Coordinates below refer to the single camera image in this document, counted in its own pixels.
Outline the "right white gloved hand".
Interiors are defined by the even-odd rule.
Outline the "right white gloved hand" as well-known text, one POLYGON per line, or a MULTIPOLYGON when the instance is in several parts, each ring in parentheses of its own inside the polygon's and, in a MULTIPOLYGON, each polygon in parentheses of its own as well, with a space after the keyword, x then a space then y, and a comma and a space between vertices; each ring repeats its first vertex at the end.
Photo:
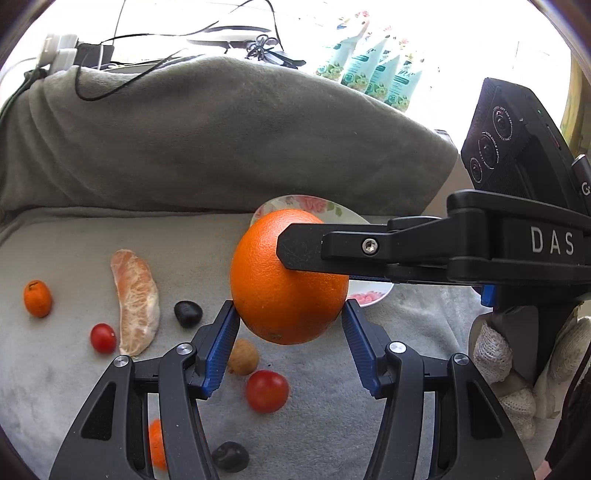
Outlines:
POLYGON ((539 420, 556 419, 590 342, 590 319, 574 307, 549 349, 539 345, 541 314, 534 306, 489 312, 474 321, 469 356, 492 388, 519 438, 534 438, 539 420))

